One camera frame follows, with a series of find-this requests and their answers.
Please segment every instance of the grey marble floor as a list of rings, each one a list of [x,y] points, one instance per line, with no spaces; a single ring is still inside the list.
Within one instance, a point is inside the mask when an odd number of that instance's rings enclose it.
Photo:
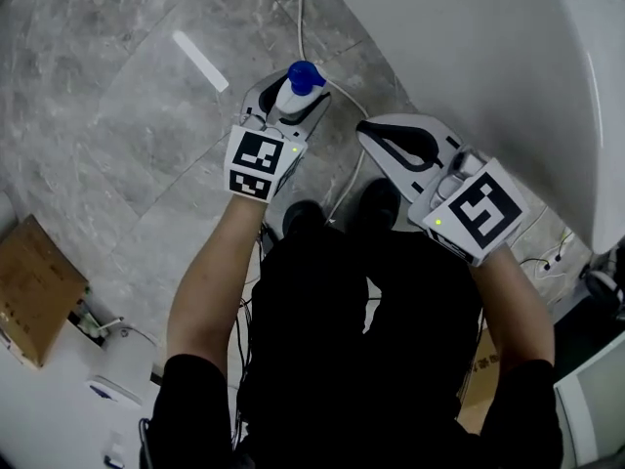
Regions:
[[[98,308],[161,342],[177,284],[229,199],[225,136],[247,89],[297,59],[296,16],[297,0],[0,3],[3,186],[20,215],[35,214],[88,277]],[[198,72],[174,42],[177,30],[222,72],[227,90],[218,93]],[[306,0],[304,38],[309,58],[372,115],[415,110],[341,0]],[[335,93],[296,177],[271,205],[270,223],[297,199],[331,207],[358,156],[359,120]],[[365,161],[356,189],[378,174]],[[542,203],[526,195],[536,217]],[[562,229],[547,214],[519,242],[518,256],[557,244]],[[536,281],[546,298],[571,284],[586,255],[575,248],[570,277]]]

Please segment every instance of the blue bottle cap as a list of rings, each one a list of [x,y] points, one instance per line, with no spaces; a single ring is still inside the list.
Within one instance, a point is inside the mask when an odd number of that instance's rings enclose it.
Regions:
[[[316,70],[313,63],[297,61],[289,67],[288,78],[291,80],[291,89],[297,96],[307,96],[318,85],[323,87],[325,79]]]

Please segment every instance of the white bottle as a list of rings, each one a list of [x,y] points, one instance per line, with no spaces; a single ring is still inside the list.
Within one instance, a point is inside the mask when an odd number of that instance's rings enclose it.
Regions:
[[[285,118],[297,119],[302,111],[319,98],[325,83],[313,63],[297,61],[289,67],[287,78],[277,94],[275,107]]]

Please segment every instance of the black shoe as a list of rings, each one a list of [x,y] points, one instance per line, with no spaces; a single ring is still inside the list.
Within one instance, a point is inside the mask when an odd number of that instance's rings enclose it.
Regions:
[[[316,201],[304,200],[293,203],[282,220],[282,233],[285,236],[322,228],[325,216]]]
[[[360,197],[353,227],[356,233],[391,230],[399,215],[401,195],[387,178],[373,181]]]

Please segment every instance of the person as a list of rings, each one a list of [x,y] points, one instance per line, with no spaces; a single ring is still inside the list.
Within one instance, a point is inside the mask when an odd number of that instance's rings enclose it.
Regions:
[[[285,214],[252,292],[238,392],[248,435],[233,453],[228,344],[266,205],[232,197],[171,310],[147,431],[153,467],[231,467],[243,448],[267,467],[560,467],[545,304],[507,246],[469,268],[422,233],[393,231],[399,201],[375,181],[346,234],[324,227],[313,202]],[[363,332],[368,277],[382,300]],[[482,307],[501,373],[477,436],[455,419]]]

